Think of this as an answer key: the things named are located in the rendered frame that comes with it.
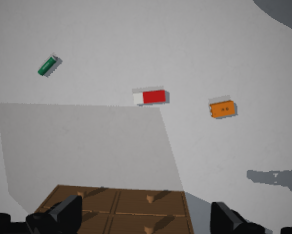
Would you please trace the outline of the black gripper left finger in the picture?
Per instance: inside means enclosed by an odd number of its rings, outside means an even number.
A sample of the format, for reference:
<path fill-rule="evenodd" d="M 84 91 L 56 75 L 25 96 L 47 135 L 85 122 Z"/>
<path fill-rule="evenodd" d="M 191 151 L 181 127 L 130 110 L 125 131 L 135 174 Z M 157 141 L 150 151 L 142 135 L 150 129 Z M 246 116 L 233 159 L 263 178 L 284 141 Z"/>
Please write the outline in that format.
<path fill-rule="evenodd" d="M 11 222 L 9 214 L 0 213 L 0 234 L 78 234 L 81 223 L 82 196 L 70 195 L 44 213 L 26 216 L 26 222 Z"/>

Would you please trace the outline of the green battery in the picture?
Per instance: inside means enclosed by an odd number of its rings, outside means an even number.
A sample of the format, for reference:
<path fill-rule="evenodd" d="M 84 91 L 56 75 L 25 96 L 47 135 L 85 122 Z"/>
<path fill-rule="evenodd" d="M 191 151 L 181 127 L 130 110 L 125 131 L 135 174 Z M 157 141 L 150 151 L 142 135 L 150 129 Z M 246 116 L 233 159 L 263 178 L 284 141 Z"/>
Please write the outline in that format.
<path fill-rule="evenodd" d="M 50 59 L 38 70 L 38 73 L 43 76 L 56 62 L 58 61 L 56 56 L 50 57 Z"/>

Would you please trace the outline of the brown wooden chest of drawers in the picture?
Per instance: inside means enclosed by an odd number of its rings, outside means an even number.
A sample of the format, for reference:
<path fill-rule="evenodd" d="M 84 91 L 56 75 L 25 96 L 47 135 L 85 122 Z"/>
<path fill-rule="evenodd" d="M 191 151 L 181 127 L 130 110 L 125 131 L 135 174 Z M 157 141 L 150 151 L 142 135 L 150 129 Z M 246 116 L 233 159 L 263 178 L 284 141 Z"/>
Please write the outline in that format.
<path fill-rule="evenodd" d="M 185 197 L 185 193 L 184 191 L 162 191 L 162 190 L 137 190 L 137 189 L 117 189 L 117 188 L 99 188 L 99 187 L 83 187 L 83 186 L 69 186 L 69 185 L 57 185 L 54 190 L 48 195 L 48 197 L 42 202 L 42 204 L 37 208 L 37 210 L 34 212 L 39 212 L 40 210 L 48 210 L 44 208 L 44 205 L 48 202 L 48 200 L 53 196 L 53 194 L 57 191 L 57 189 L 60 186 L 67 186 L 67 187 L 80 187 L 80 188 L 95 188 L 95 189 L 112 189 L 112 190 L 117 190 L 117 194 L 115 197 L 115 201 L 111 210 L 110 214 L 104 214 L 104 213 L 90 213 L 90 212 L 83 212 L 82 214 L 91 214 L 91 215 L 105 215 L 108 216 L 108 223 L 105 229 L 104 234 L 109 234 L 110 233 L 110 228 L 114 219 L 114 216 L 121 216 L 121 217 L 140 217 L 140 218 L 165 218 L 165 219 L 186 219 L 187 221 L 187 226 L 188 226 L 188 231 L 189 234 L 194 234 L 193 231 L 193 226 L 192 226 L 192 222 L 191 222 L 191 218 L 190 218 L 190 214 L 189 214 L 189 209 L 188 209 L 188 205 L 187 205 L 187 201 L 186 201 L 186 197 Z M 118 205 L 118 200 L 119 200 L 119 196 L 122 190 L 131 190 L 131 191 L 154 191 L 154 192 L 181 192 L 181 196 L 182 196 L 182 201 L 183 201 L 183 205 L 184 205 L 184 209 L 185 209 L 185 217 L 163 217 L 163 216 L 139 216 L 139 215 L 120 215 L 120 214 L 115 214 L 116 212 L 116 208 Z"/>

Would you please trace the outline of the brown wooden drawer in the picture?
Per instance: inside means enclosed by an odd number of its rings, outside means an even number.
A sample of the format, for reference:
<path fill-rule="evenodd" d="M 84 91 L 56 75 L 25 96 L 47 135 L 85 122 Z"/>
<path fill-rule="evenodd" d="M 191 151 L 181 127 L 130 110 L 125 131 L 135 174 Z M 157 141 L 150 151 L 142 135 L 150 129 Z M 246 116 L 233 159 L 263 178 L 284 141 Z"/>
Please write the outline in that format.
<path fill-rule="evenodd" d="M 87 190 L 87 195 L 86 195 Z M 82 196 L 82 212 L 110 214 L 117 190 L 60 186 L 44 205 L 45 209 L 64 201 L 70 195 Z"/>
<path fill-rule="evenodd" d="M 181 192 L 122 190 L 115 214 L 185 217 Z"/>
<path fill-rule="evenodd" d="M 82 214 L 82 223 L 78 234 L 104 234 L 108 216 Z"/>
<path fill-rule="evenodd" d="M 189 231 L 186 219 L 114 216 L 109 234 L 189 234 Z"/>

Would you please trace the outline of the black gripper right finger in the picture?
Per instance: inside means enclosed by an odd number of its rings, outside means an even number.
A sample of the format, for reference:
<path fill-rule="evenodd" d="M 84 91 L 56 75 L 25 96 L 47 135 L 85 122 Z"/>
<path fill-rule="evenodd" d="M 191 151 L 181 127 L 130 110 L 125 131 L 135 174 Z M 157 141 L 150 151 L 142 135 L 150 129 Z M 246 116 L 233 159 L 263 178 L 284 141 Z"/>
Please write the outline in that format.
<path fill-rule="evenodd" d="M 263 226 L 256 223 L 248 223 L 238 212 L 231 210 L 224 202 L 212 202 L 211 234 L 265 234 Z M 292 227 L 281 228 L 280 234 L 292 234 Z"/>

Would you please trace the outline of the orange 9v battery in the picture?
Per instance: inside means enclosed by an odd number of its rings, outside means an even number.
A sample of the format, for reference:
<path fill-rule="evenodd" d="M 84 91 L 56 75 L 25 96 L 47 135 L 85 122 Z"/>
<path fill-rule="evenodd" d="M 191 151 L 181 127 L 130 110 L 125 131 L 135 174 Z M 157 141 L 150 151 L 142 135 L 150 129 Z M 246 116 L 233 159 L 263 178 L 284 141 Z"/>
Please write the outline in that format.
<path fill-rule="evenodd" d="M 211 117 L 220 117 L 235 114 L 233 101 L 223 101 L 218 103 L 209 104 Z"/>

